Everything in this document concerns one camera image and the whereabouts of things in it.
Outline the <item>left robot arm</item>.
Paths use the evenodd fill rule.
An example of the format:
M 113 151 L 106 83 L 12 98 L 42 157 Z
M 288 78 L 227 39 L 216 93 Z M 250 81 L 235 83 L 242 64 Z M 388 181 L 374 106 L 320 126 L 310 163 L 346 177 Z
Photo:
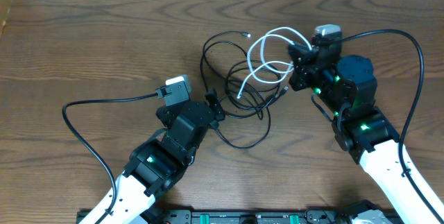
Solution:
M 163 128 L 131 153 L 117 188 L 82 223 L 131 223 L 147 212 L 194 163 L 207 131 L 225 118 L 215 89 L 203 102 L 192 101 L 183 84 L 160 87 L 155 95 L 165 102 L 156 112 Z

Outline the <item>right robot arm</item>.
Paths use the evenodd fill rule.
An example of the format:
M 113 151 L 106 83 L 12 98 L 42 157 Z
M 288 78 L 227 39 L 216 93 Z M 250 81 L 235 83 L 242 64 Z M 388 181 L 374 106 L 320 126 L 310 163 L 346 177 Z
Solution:
M 405 223 L 442 223 L 443 203 L 411 161 L 400 135 L 375 106 L 370 59 L 341 56 L 341 48 L 289 45 L 293 90 L 311 88 L 334 113 L 334 137 L 384 192 Z

